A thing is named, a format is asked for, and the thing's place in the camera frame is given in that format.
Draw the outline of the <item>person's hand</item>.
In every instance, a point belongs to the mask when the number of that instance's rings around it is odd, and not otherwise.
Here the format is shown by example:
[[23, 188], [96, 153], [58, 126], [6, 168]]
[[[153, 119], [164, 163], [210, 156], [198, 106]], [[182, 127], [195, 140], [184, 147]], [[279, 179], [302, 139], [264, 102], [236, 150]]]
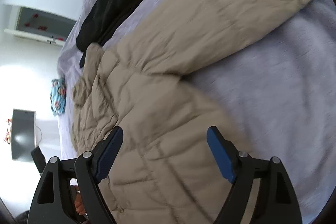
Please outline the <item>person's hand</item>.
[[86, 210], [85, 210], [84, 203], [83, 203], [80, 193], [76, 194], [74, 204], [75, 204], [75, 209], [76, 209], [77, 214], [79, 215], [86, 214]]

